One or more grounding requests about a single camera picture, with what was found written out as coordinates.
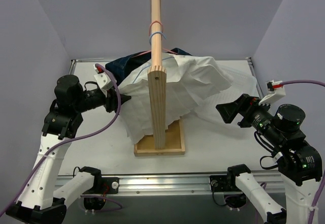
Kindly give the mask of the dark blue denim skirt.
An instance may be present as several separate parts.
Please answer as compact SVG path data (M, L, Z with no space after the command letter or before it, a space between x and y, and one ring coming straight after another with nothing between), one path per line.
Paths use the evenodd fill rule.
M142 51L111 61L105 65L105 68L114 75L117 85L120 85L133 70L150 59L151 52Z

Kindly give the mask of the white pleated skirt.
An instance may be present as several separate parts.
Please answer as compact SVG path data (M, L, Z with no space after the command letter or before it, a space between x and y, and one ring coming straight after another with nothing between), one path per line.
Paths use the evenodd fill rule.
M167 70L166 126L200 106L208 97L231 87L233 78L210 56L165 54ZM120 117L133 144L152 135L147 73L148 61L133 70L118 86L131 99L121 106Z

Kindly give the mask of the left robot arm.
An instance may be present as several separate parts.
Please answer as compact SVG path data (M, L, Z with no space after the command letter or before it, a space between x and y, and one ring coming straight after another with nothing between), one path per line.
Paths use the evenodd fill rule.
M39 152L34 167L13 201L1 212L24 223L62 223L68 208L84 193L102 189L101 171L83 167L77 175L59 189L55 182L65 154L74 141L93 137L108 129L113 119L102 129L77 137L83 122L82 114L98 107L106 112L120 112L129 95L120 93L111 73L95 75L96 88L88 90L75 75L58 79L55 100L44 119Z

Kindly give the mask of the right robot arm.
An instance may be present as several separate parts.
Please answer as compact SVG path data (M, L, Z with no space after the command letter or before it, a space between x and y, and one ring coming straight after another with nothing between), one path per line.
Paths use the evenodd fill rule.
M298 106L283 104L271 115L269 108L248 94L216 106L225 123L240 114L243 118L239 127L255 128L256 141L274 162L270 169L278 169L283 180L286 207L266 193L245 164L228 167L225 183L246 196L264 223L318 223L317 202L324 188L322 159L300 129L305 112Z

